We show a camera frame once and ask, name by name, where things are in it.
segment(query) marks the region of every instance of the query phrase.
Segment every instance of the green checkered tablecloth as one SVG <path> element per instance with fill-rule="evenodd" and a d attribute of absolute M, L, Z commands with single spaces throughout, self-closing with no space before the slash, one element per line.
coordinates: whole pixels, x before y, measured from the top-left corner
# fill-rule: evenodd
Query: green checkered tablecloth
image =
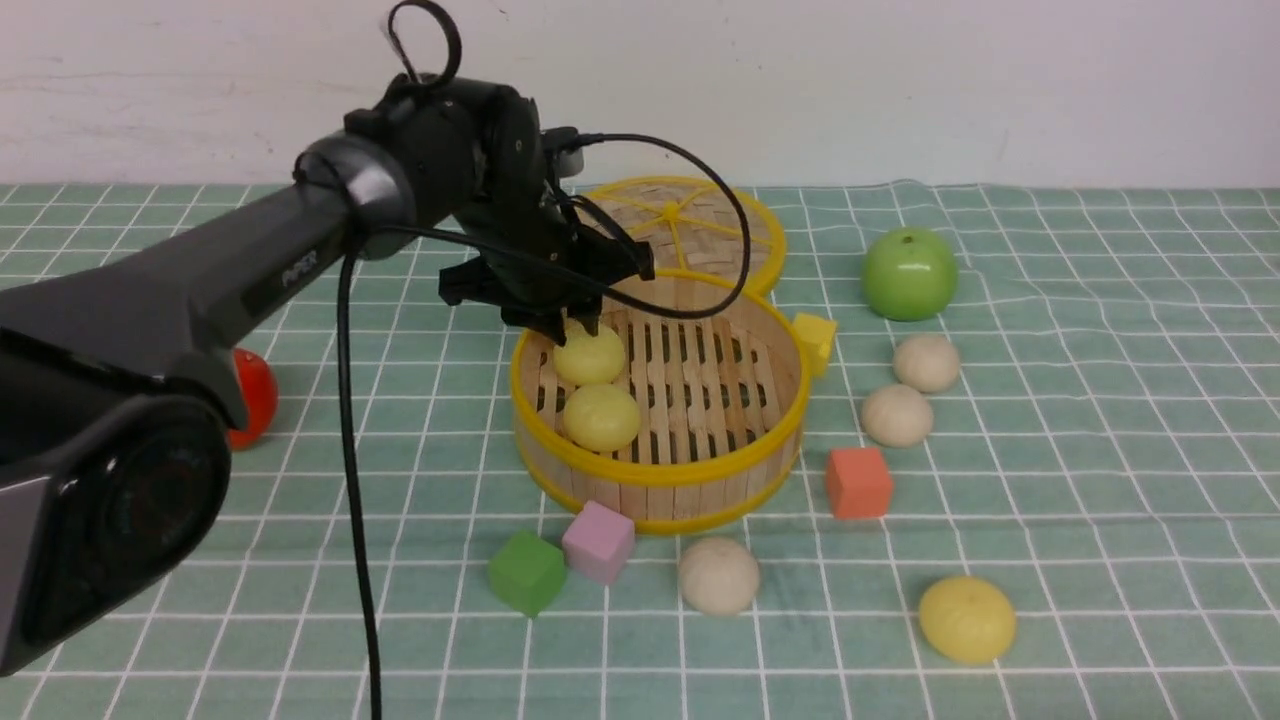
<path fill-rule="evenodd" d="M 0 283 L 99 265 L 266 187 L 0 187 Z M 758 188 L 787 231 L 776 304 L 840 323 L 806 448 L 739 536 L 755 607 L 681 605 L 681 542 L 644 538 L 618 584 L 571 577 L 530 623 L 488 592 L 512 533 L 568 516 L 522 471 L 516 334 L 449 309 L 422 242 L 360 268 L 357 425 L 388 717 L 447 720 L 1280 717 L 1280 191 Z M 887 324 L 861 254 L 902 224 L 961 263 L 934 322 Z M 255 332 L 283 393 L 237 456 L 224 514 L 151 592 L 19 675 L 3 719 L 366 716 L 342 492 L 335 272 Z M 947 333 L 963 383 L 936 432 L 887 451 L 881 521 L 827 511 L 827 451 L 905 333 Z M 1012 651 L 959 667 L 920 638 L 934 579 L 973 573 L 1020 612 Z"/>

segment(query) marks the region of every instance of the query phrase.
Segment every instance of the toy fruit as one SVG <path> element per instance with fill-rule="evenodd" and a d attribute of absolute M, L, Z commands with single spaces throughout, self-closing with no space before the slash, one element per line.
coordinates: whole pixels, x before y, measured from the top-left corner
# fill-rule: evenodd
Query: toy fruit
<path fill-rule="evenodd" d="M 863 259 L 863 297 L 873 313 L 890 320 L 937 315 L 955 296 L 957 278 L 951 247 L 927 228 L 886 233 Z"/>
<path fill-rule="evenodd" d="M 271 425 L 275 411 L 280 406 L 280 391 L 271 366 L 256 352 L 237 347 L 234 357 L 241 393 L 248 407 L 248 428 L 244 430 L 233 428 L 228 434 L 232 450 L 244 450 L 257 442 L 266 428 Z"/>
<path fill-rule="evenodd" d="M 996 585 L 972 575 L 954 575 L 924 591 L 920 630 L 947 660 L 984 665 L 1014 644 L 1018 615 Z"/>

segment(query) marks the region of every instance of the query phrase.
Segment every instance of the yellow bun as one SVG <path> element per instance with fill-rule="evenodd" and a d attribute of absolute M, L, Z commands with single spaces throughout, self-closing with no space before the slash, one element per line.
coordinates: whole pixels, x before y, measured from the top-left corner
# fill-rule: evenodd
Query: yellow bun
<path fill-rule="evenodd" d="M 564 346 L 552 350 L 552 364 L 566 383 L 612 383 L 622 373 L 627 354 L 613 328 L 602 324 L 591 337 L 577 320 L 564 320 Z"/>
<path fill-rule="evenodd" d="M 640 434 L 640 405 L 618 386 L 582 386 L 564 400 L 564 433 L 594 452 L 614 452 Z"/>

